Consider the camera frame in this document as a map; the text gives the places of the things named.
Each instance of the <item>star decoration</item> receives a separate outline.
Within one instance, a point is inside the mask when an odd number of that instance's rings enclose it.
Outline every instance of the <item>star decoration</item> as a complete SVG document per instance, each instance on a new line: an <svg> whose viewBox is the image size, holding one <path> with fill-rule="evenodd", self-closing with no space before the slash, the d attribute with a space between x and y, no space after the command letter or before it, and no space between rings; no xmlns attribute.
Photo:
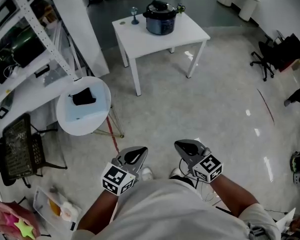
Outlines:
<svg viewBox="0 0 300 240"><path fill-rule="evenodd" d="M21 218L19 218L19 222L14 223L14 225L20 230L21 235L25 237L30 237L31 239L35 240L35 236L32 233L34 229L33 226L28 226Z"/></svg>
<svg viewBox="0 0 300 240"><path fill-rule="evenodd" d="M18 228L16 227L15 223L17 223L19 221L19 219L12 215L11 213L3 213L3 216L5 218L5 224L9 227L15 228L16 230L18 230Z"/></svg>

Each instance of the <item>white wall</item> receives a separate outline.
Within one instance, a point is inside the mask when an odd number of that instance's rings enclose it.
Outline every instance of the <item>white wall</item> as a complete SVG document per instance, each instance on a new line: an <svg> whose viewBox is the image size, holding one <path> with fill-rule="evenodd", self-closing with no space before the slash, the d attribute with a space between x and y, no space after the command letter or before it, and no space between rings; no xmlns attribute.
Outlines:
<svg viewBox="0 0 300 240"><path fill-rule="evenodd" d="M109 73L94 29L82 0L53 0L63 23L96 77Z"/></svg>
<svg viewBox="0 0 300 240"><path fill-rule="evenodd" d="M243 0L234 0L241 7ZM294 33L300 39L300 0L259 0L252 18L271 37L276 30L284 36Z"/></svg>

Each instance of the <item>pressure cooker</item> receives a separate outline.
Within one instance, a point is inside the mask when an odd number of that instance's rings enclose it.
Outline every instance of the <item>pressure cooker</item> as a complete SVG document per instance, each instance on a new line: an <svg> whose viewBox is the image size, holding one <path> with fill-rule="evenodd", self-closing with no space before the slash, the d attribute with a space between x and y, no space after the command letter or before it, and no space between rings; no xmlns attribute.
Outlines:
<svg viewBox="0 0 300 240"><path fill-rule="evenodd" d="M167 35L174 31L177 11L169 3L153 0L146 7L146 29L156 35Z"/></svg>

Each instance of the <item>white floor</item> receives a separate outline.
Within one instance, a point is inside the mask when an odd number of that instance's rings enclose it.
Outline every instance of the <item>white floor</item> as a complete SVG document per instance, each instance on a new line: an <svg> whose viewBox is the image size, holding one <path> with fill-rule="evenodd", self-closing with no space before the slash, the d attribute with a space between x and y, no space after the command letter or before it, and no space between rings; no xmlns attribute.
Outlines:
<svg viewBox="0 0 300 240"><path fill-rule="evenodd" d="M174 141L200 138L223 161L227 177L254 194L266 209L285 212L298 204L300 196L289 168L292 152L300 151L300 104L284 107L283 102L300 87L300 70L275 72L273 79L263 82L261 68L249 65L250 53L256 50L250 39L212 38L190 79L185 70L193 45L176 48L174 54L161 51L137 59L139 97L130 68L123 67L118 48L113 48L105 52L111 73L102 79L125 130L125 137L117 139L118 148L148 147L144 165L155 177L167 178L178 166ZM28 178L31 189L21 180L5 187L0 177L3 200L24 195L31 200L36 185L53 185L85 212L102 191L101 172L116 155L112 139L95 134L75 137L61 129L43 138L47 160L62 165L63 152L68 170L44 168L43 178ZM208 185L199 184L198 191L204 200L213 198L211 204L220 200L209 194Z"/></svg>

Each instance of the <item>white shirt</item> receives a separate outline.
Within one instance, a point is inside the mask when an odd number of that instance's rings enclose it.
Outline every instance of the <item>white shirt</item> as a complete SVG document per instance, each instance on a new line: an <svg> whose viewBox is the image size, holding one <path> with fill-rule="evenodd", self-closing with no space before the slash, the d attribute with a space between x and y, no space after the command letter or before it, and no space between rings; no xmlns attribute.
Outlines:
<svg viewBox="0 0 300 240"><path fill-rule="evenodd" d="M161 179L138 182L123 193L113 222L98 235L77 230L72 240L245 240L253 239L253 227L265 232L263 239L281 239L260 204L236 218L205 203L189 184Z"/></svg>

